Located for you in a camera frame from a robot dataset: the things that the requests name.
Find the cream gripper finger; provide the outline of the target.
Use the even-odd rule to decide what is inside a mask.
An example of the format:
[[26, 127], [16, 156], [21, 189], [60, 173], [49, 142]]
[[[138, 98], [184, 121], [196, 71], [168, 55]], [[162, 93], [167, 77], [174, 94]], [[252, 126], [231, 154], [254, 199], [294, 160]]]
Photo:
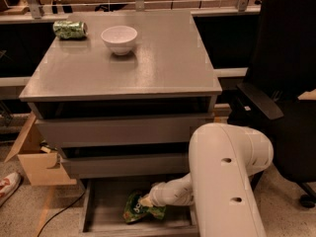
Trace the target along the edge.
[[142, 206], [145, 206], [145, 207], [153, 207], [154, 204], [152, 203], [151, 199], [150, 199], [150, 196], [149, 195], [146, 195], [144, 197], [141, 197], [138, 202], [142, 205]]

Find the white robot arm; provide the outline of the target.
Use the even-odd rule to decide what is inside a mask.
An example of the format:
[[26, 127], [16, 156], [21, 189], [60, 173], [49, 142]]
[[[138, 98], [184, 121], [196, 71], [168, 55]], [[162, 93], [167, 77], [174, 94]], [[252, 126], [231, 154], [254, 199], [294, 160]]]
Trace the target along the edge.
[[271, 142], [253, 128], [205, 124], [190, 141], [190, 172], [155, 185], [139, 202], [192, 204], [200, 237], [266, 237], [249, 177], [267, 169], [273, 156]]

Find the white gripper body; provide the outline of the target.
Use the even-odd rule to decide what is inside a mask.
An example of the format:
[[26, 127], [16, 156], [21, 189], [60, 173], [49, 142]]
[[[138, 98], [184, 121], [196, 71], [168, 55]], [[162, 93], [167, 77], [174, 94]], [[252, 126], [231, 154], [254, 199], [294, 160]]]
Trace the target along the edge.
[[149, 198], [155, 206], [170, 205], [174, 202], [174, 191], [167, 183], [156, 183], [149, 192]]

